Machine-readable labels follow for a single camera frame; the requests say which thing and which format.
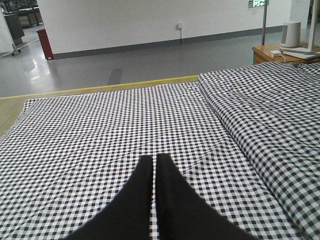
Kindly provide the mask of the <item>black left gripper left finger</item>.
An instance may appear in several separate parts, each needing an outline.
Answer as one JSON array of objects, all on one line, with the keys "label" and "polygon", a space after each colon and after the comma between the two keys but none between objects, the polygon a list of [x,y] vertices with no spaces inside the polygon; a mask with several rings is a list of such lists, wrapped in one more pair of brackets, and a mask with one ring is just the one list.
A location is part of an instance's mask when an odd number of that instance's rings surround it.
[{"label": "black left gripper left finger", "polygon": [[148,240],[153,160],[143,155],[114,199],[66,240]]}]

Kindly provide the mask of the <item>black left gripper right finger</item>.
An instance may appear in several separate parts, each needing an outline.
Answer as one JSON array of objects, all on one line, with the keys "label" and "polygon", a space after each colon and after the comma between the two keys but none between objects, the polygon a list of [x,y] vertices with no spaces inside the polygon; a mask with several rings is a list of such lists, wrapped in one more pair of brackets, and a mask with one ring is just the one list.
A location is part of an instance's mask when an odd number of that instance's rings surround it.
[{"label": "black left gripper right finger", "polygon": [[155,201],[162,240],[255,239],[211,208],[166,153],[156,156]]}]

